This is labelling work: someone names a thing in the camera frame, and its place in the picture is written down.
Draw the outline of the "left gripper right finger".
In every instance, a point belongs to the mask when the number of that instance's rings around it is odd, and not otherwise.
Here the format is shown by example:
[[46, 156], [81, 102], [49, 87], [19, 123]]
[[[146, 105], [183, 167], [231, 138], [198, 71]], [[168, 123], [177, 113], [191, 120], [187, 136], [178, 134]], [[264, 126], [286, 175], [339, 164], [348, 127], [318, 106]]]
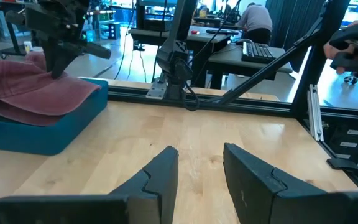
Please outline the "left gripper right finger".
[[223, 159], [241, 224], [358, 224], [358, 191], [326, 192], [231, 143]]

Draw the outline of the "black aluminium rig frame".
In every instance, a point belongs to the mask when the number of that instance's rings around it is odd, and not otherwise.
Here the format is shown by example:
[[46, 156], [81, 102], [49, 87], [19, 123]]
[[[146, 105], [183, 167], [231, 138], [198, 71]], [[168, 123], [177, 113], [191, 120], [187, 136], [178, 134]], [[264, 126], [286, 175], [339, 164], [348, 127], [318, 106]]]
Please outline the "black aluminium rig frame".
[[[233, 90], [229, 90], [222, 96], [196, 94], [189, 87], [185, 91], [186, 101], [160, 99], [151, 90], [135, 87], [110, 86], [108, 99], [128, 103], [143, 103], [150, 105], [165, 105], [183, 107], [190, 111], [198, 109], [226, 111], [235, 113], [247, 113], [257, 115], [269, 115], [296, 119], [304, 124], [305, 116], [308, 116], [306, 105], [306, 86], [316, 84], [319, 73], [322, 72], [325, 58], [323, 57], [323, 44], [330, 42], [335, 47], [340, 47], [349, 40], [349, 35], [342, 35], [339, 31], [339, 18], [345, 13], [345, 4], [349, 0], [326, 0], [322, 5], [319, 19], [314, 23], [309, 32], [296, 41], [283, 55], [268, 63], [264, 68], [252, 75], [247, 81]], [[255, 87], [263, 79], [276, 72], [282, 65], [299, 52], [311, 48], [311, 53], [304, 69], [305, 77], [301, 79], [295, 98], [292, 103], [269, 103], [262, 100], [245, 100], [241, 95]]]

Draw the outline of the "slim black keyboard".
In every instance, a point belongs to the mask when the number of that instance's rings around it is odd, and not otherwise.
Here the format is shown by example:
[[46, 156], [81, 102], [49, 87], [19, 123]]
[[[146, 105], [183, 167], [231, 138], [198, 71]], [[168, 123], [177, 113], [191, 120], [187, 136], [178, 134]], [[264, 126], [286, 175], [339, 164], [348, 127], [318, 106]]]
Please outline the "slim black keyboard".
[[216, 34], [216, 35], [237, 35], [238, 32], [236, 30], [227, 30], [227, 29], [221, 29], [221, 30], [215, 30], [215, 29], [207, 29], [205, 30], [207, 34]]

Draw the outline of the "black box with white labels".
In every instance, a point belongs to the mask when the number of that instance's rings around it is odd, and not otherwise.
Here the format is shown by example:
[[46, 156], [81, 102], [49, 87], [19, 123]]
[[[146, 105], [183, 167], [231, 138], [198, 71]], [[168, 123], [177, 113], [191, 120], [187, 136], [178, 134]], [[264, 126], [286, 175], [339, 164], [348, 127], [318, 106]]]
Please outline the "black box with white labels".
[[358, 121], [324, 122], [323, 135], [335, 155], [358, 164]]

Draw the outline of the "grey desk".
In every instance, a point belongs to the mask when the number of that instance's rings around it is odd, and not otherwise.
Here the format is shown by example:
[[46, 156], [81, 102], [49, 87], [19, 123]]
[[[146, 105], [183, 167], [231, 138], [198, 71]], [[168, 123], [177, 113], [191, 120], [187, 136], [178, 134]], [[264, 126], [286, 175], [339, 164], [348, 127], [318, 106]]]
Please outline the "grey desk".
[[[191, 28], [195, 28], [198, 33], [192, 34], [190, 31], [188, 32], [187, 40], [190, 41], [197, 41], [197, 42], [207, 42], [209, 41], [214, 35], [209, 34], [206, 32], [208, 29], [207, 27], [197, 27], [192, 26]], [[132, 38], [135, 39], [141, 39], [143, 37], [161, 37], [166, 39], [169, 36], [169, 31], [162, 32], [162, 35], [160, 35], [159, 31], [151, 31], [151, 30], [142, 30], [142, 29], [130, 29], [129, 30], [130, 35]], [[224, 35], [224, 34], [217, 34], [215, 38], [211, 41], [211, 43], [216, 44], [218, 42], [222, 42], [224, 40], [230, 39], [230, 35]]]
[[267, 65], [266, 63], [242, 61], [241, 57], [242, 47], [235, 44], [228, 44], [219, 52], [212, 54], [206, 66], [206, 69], [212, 73], [209, 87], [220, 89], [224, 73], [251, 77]]

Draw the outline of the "person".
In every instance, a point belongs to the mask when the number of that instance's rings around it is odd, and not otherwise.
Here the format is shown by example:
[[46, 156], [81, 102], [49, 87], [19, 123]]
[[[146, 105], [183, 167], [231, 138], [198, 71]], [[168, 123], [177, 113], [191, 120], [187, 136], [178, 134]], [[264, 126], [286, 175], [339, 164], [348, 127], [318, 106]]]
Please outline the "person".
[[243, 39], [260, 44], [270, 43], [273, 22], [268, 9], [264, 6], [250, 3], [237, 25], [243, 30]]

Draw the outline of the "blue plastic bin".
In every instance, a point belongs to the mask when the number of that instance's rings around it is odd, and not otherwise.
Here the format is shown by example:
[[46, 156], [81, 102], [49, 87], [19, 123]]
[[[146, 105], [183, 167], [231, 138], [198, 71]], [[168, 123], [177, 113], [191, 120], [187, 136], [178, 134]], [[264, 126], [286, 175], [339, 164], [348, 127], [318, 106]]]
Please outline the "blue plastic bin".
[[108, 82], [86, 81], [101, 89], [52, 126], [31, 126], [0, 117], [0, 150], [45, 156], [61, 153], [107, 105]]

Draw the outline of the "silver aluminium extrusion bar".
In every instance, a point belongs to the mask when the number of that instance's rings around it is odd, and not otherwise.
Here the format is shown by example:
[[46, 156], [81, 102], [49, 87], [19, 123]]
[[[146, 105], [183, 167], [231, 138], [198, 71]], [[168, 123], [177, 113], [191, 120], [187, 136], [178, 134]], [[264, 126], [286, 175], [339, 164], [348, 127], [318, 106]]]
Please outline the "silver aluminium extrusion bar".
[[311, 136], [316, 141], [323, 142], [323, 122], [321, 119], [318, 87], [316, 85], [309, 85], [309, 89], [307, 91], [307, 104]]

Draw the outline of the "dark folding curtain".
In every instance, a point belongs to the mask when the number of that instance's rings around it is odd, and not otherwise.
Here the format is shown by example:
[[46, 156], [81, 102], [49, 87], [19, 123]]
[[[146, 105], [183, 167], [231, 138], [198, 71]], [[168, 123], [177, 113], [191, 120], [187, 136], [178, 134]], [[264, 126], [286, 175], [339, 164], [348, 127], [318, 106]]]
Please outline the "dark folding curtain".
[[273, 21], [270, 46], [288, 50], [316, 22], [326, 0], [267, 0]]

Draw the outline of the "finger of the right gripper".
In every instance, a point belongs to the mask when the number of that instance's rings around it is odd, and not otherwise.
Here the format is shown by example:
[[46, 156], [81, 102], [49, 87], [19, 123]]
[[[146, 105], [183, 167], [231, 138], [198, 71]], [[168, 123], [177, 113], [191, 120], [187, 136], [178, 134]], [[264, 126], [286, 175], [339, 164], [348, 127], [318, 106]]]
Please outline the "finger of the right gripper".
[[43, 40], [42, 48], [45, 55], [46, 69], [51, 73], [52, 78], [57, 78], [57, 72], [54, 71], [55, 66], [55, 49], [57, 42], [54, 40]]
[[62, 43], [55, 63], [55, 77], [59, 78], [73, 60], [73, 54], [68, 44]]

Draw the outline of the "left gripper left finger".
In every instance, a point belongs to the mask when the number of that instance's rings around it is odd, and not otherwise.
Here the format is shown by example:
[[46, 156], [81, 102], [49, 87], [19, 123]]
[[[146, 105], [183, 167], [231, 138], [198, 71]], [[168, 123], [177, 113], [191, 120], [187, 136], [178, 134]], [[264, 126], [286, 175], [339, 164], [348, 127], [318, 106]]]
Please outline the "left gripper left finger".
[[172, 224], [178, 151], [171, 146], [103, 195], [0, 198], [0, 224]]

